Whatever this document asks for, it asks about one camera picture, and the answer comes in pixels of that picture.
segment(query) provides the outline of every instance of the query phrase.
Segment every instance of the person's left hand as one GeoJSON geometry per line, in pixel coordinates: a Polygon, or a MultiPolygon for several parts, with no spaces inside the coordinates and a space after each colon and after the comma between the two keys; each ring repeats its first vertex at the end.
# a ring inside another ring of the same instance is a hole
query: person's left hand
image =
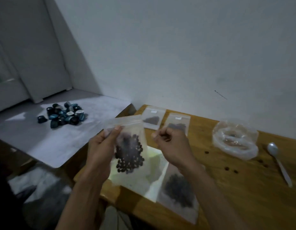
{"type": "Polygon", "coordinates": [[[95,176],[102,183],[110,175],[114,145],[120,131],[121,127],[116,126],[107,138],[102,131],[89,140],[85,172],[89,176],[95,176]]]}

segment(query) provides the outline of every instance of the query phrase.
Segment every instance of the spoon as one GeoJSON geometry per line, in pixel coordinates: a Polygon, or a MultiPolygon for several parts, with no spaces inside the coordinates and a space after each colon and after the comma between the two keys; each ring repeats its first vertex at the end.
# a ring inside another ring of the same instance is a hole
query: spoon
{"type": "Polygon", "coordinates": [[[281,172],[283,174],[283,177],[285,179],[285,181],[287,182],[288,184],[288,187],[292,187],[293,184],[292,184],[292,181],[290,179],[290,176],[288,175],[288,173],[286,172],[286,170],[284,169],[282,163],[277,159],[277,154],[278,154],[278,147],[276,146],[275,143],[269,143],[268,146],[267,146],[267,151],[276,159],[280,169],[281,169],[281,172]]]}

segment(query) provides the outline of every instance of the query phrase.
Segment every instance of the plastic bag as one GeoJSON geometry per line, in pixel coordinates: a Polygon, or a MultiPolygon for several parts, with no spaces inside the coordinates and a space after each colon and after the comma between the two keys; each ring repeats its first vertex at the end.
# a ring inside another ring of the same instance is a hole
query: plastic bag
{"type": "Polygon", "coordinates": [[[150,175],[151,168],[141,116],[133,115],[106,121],[105,136],[117,125],[121,125],[123,129],[116,139],[110,177],[113,185],[122,185],[125,180],[137,180],[150,175]]]}
{"type": "Polygon", "coordinates": [[[144,128],[158,130],[165,113],[166,109],[163,108],[158,108],[155,106],[146,107],[146,109],[142,113],[144,128]]]}
{"type": "Polygon", "coordinates": [[[176,166],[168,165],[157,202],[185,220],[196,224],[199,204],[191,185],[176,166]]]}
{"type": "Polygon", "coordinates": [[[258,131],[240,120],[222,120],[212,134],[214,146],[231,156],[249,160],[258,155],[258,131]]]}
{"type": "Polygon", "coordinates": [[[182,115],[178,113],[170,113],[167,117],[164,126],[173,129],[179,129],[184,131],[185,135],[188,134],[188,127],[191,117],[188,115],[182,115]]]}

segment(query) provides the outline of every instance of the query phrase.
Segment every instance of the spoon handle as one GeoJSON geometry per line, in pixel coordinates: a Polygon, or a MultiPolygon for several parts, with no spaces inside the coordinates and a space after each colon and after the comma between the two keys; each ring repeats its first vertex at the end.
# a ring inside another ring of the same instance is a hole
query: spoon handle
{"type": "Polygon", "coordinates": [[[293,187],[293,184],[292,184],[292,180],[290,179],[290,176],[288,175],[288,173],[287,173],[286,170],[284,169],[282,163],[281,163],[278,159],[276,159],[276,160],[277,160],[278,165],[279,165],[279,167],[280,167],[280,169],[281,169],[281,172],[282,172],[282,174],[283,174],[283,176],[284,176],[284,179],[285,179],[285,181],[286,181],[287,184],[288,184],[288,187],[292,188],[292,187],[293,187]]]}

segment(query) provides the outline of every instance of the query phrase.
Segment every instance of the white tabletop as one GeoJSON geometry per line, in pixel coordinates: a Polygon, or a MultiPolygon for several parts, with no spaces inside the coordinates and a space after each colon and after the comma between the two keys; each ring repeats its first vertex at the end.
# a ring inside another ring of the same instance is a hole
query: white tabletop
{"type": "Polygon", "coordinates": [[[31,157],[53,167],[62,166],[91,137],[100,132],[101,122],[115,118],[128,101],[102,96],[77,89],[46,98],[39,104],[25,102],[0,112],[0,139],[31,157]],[[77,126],[70,124],[51,129],[50,121],[38,124],[37,116],[48,118],[46,108],[69,101],[77,103],[88,114],[77,126]]]}

